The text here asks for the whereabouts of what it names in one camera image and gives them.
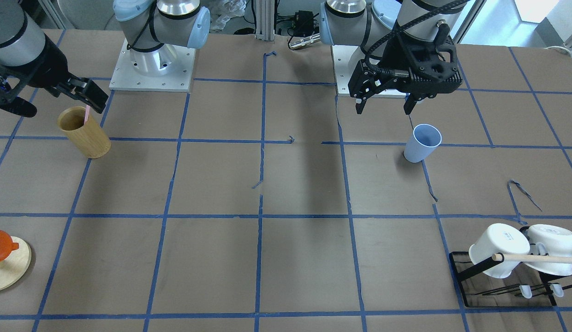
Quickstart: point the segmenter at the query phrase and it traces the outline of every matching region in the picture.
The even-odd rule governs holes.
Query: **wooden dowel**
[[[502,254],[493,254],[493,256],[491,256],[491,258],[496,262],[500,262],[500,261],[502,261],[501,255]],[[572,257],[503,254],[503,261],[505,261],[505,262],[545,262],[545,263],[572,264]]]

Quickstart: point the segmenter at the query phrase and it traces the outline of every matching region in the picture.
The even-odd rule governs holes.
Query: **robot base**
[[[332,46],[333,69],[337,82],[337,94],[340,96],[350,96],[347,84],[352,77],[354,68],[360,58],[364,59],[364,53],[358,46],[334,45]],[[395,89],[385,90],[373,98],[405,98],[406,93]]]
[[[196,50],[193,48],[172,46],[177,53],[176,71],[164,76],[145,76],[134,69],[133,59],[126,50],[126,39],[122,44],[122,50],[118,62],[109,83],[111,90],[122,91],[166,91],[166,92],[190,92],[191,79],[196,59]]]

